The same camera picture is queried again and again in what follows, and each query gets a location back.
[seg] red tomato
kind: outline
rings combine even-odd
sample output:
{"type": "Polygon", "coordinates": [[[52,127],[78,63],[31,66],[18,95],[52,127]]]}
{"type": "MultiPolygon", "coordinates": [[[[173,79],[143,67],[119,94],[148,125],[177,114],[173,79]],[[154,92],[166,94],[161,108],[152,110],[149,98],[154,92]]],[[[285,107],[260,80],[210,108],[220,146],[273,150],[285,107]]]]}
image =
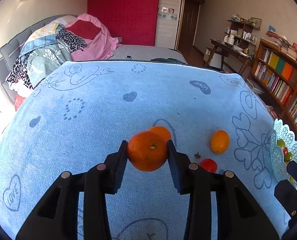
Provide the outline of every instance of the red tomato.
{"type": "Polygon", "coordinates": [[[285,155],[287,155],[287,153],[288,153],[288,148],[285,147],[284,150],[283,150],[283,155],[285,156],[285,155]]]}
{"type": "Polygon", "coordinates": [[[217,164],[212,159],[204,159],[201,161],[200,166],[208,172],[215,173],[217,170],[217,164]]]}

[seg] pink blanket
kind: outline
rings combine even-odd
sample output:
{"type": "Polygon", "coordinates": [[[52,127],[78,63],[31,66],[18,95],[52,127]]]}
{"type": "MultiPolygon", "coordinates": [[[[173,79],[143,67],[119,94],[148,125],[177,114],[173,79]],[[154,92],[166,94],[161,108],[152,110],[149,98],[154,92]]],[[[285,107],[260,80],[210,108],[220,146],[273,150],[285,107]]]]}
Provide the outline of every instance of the pink blanket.
{"type": "MultiPolygon", "coordinates": [[[[77,50],[71,53],[72,60],[86,61],[108,59],[111,57],[113,51],[119,46],[118,39],[112,38],[109,30],[96,17],[84,13],[78,16],[77,20],[92,22],[95,26],[101,28],[102,31],[95,36],[94,40],[84,39],[87,43],[87,47],[83,48],[83,51],[77,50]]],[[[75,22],[66,25],[65,27],[68,28],[74,23],[75,22]]]]}

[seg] gray headboard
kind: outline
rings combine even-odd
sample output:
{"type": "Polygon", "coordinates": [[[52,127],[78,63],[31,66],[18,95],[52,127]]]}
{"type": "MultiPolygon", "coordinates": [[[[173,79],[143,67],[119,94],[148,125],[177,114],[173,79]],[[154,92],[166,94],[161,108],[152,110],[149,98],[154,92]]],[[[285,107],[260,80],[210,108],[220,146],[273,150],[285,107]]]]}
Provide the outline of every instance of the gray headboard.
{"type": "Polygon", "coordinates": [[[15,103],[17,92],[9,89],[5,79],[10,73],[16,58],[19,56],[23,44],[34,31],[65,15],[67,14],[52,16],[27,27],[24,31],[16,35],[7,44],[0,48],[0,53],[2,54],[2,58],[0,58],[0,87],[5,98],[9,100],[10,103],[15,103]]]}

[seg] door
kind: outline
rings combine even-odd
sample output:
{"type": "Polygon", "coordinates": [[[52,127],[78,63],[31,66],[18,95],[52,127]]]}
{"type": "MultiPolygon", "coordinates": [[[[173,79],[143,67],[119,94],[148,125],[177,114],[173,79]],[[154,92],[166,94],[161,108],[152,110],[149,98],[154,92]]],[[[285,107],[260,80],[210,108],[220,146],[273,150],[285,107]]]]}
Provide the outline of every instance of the door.
{"type": "Polygon", "coordinates": [[[199,8],[200,2],[185,0],[181,34],[179,36],[181,45],[193,46],[199,8]]]}

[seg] mandarin orange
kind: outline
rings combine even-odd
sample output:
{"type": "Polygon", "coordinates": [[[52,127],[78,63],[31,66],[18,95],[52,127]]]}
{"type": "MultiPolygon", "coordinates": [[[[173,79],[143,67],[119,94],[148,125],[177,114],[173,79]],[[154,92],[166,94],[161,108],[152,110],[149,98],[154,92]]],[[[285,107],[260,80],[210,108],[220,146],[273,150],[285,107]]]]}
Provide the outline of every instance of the mandarin orange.
{"type": "Polygon", "coordinates": [[[134,135],[127,145],[128,159],[140,171],[155,171],[167,159],[164,139],[150,131],[134,135]]]}
{"type": "Polygon", "coordinates": [[[229,147],[229,135],[226,131],[218,130],[216,131],[211,140],[210,148],[213,152],[217,154],[224,153],[229,147]]]}
{"type": "Polygon", "coordinates": [[[150,129],[148,129],[148,131],[161,136],[165,142],[172,139],[169,130],[167,130],[167,128],[165,128],[164,126],[153,126],[150,129]]]}

